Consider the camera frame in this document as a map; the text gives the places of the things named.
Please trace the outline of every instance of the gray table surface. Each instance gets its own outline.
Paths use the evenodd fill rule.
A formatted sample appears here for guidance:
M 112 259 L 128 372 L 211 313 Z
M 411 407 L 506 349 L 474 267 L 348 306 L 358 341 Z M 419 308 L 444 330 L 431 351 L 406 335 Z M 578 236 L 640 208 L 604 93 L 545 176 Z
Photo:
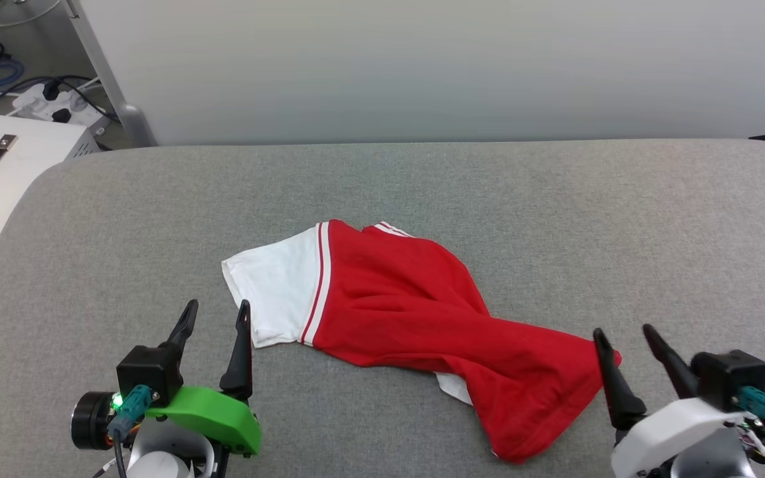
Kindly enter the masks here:
M 0 238 L 0 477 L 89 476 L 109 460 L 73 448 L 73 404 L 114 390 L 116 363 L 166 338 L 192 297 L 182 372 L 218 384 L 236 313 L 220 261 L 328 218 L 435 239 L 497 317 L 604 327 L 652 410 L 675 395 L 643 323 L 685 358 L 765 360 L 765 143 L 128 149 L 49 170 Z M 429 374 L 279 345 L 256 352 L 254 381 L 263 453 L 233 459 L 230 477 L 610 475 L 601 396 L 510 466 Z

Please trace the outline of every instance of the motor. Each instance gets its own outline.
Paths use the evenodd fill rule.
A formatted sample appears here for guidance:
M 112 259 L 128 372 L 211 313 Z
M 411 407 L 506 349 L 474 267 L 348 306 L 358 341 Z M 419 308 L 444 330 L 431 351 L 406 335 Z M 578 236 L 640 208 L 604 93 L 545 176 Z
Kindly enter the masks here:
M 88 392 L 70 419 L 77 448 L 115 449 L 121 478 L 223 478 L 231 454 L 258 454 L 262 432 L 249 409 L 252 395 L 250 304 L 240 305 L 237 337 L 218 392 L 183 386 L 179 372 L 194 332 L 197 300 L 188 302 L 167 341 L 137 345 L 116 367 L 120 392 Z M 124 465 L 123 448 L 131 450 Z
M 765 465 L 765 361 L 743 351 L 701 352 L 688 366 L 649 324 L 643 334 L 679 400 L 647 415 L 614 361 L 601 329 L 598 351 L 616 478 L 756 478 Z

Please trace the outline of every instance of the white panel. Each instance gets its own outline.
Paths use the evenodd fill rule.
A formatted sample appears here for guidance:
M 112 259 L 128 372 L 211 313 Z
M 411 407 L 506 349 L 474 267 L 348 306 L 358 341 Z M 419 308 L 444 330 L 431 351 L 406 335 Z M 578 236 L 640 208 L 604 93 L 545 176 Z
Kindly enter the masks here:
M 81 8 L 162 145 L 765 133 L 765 2 Z

